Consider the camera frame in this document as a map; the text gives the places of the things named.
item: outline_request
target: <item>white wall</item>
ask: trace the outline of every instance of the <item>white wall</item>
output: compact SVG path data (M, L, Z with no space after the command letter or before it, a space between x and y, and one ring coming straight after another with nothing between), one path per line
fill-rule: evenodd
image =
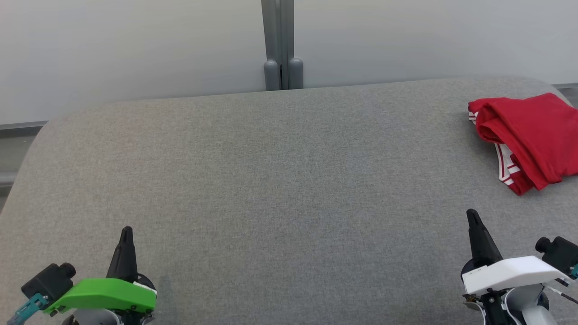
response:
M265 90L259 0L1 0L0 124Z
M578 82L576 0L295 0L305 87L477 74Z

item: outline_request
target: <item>green plastic part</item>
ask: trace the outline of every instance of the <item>green plastic part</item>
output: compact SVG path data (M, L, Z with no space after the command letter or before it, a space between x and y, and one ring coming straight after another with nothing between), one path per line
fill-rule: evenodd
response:
M133 310L151 312L157 303L155 292L119 279L83 279L44 310L61 313L71 308Z

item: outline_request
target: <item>floor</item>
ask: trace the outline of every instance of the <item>floor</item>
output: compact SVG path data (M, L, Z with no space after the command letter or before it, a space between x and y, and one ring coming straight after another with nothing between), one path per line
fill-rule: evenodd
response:
M560 92L578 108L578 88L560 89ZM18 171L20 165L36 137L35 132L25 132L23 134L0 134L0 172ZM10 192L10 187L2 187L0 184L0 212L6 202L6 197Z

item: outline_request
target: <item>folded red garment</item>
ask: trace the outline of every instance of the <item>folded red garment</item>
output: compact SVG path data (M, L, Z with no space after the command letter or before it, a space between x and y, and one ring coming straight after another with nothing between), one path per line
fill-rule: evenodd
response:
M478 135L496 144L500 180L516 194L578 174L578 110L547 93L470 102Z

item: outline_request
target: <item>red fabric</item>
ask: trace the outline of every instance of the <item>red fabric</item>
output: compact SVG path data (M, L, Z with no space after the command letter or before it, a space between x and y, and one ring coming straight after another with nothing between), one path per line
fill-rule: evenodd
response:
M518 195L578 174L578 110L558 96L483 98L469 103L469 110L477 113L482 139L505 143L512 151L522 169L512 174Z

